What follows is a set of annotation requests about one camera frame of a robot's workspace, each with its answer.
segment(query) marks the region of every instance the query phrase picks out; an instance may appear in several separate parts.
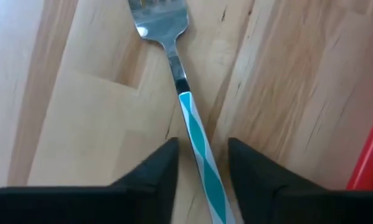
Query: fork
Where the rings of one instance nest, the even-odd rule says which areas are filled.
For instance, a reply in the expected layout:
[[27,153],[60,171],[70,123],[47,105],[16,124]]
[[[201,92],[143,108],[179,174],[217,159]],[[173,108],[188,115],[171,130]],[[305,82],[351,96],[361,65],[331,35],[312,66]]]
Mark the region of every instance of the fork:
[[143,39],[159,42],[167,53],[212,223],[235,223],[176,49],[176,39],[189,25],[186,3],[184,0],[128,0],[128,4],[139,35]]

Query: teal and white striped handle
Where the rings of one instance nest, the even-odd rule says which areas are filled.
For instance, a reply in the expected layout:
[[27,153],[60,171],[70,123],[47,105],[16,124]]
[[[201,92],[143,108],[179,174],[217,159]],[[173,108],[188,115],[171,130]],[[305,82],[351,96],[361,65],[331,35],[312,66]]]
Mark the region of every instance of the teal and white striped handle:
[[179,101],[209,204],[212,223],[235,223],[192,93],[187,91],[179,94]]

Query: fork neck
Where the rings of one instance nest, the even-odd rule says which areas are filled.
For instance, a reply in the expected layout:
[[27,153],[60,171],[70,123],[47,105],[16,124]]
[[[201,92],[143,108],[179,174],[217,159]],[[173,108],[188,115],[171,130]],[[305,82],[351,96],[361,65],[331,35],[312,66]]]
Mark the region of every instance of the fork neck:
[[181,63],[181,59],[179,59],[178,51],[176,50],[176,41],[165,42],[162,43],[162,45],[167,53],[169,66],[171,68],[172,77],[178,95],[190,91],[184,67]]

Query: wooden floor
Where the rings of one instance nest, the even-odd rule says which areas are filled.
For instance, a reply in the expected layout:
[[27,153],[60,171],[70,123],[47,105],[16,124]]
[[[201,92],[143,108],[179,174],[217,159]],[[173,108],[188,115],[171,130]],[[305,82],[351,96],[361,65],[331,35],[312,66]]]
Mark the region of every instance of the wooden floor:
[[[235,211],[230,136],[344,188],[373,122],[373,0],[187,3],[179,53]],[[209,223],[168,62],[128,3],[0,0],[0,187],[106,185],[173,136],[173,221]]]

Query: striped fork handle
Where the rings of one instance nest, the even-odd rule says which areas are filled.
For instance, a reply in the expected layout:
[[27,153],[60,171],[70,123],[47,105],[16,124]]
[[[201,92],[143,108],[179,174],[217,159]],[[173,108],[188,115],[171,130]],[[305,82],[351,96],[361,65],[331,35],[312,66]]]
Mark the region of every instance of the striped fork handle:
[[209,204],[212,223],[235,223],[192,93],[187,91],[179,94],[179,101]]

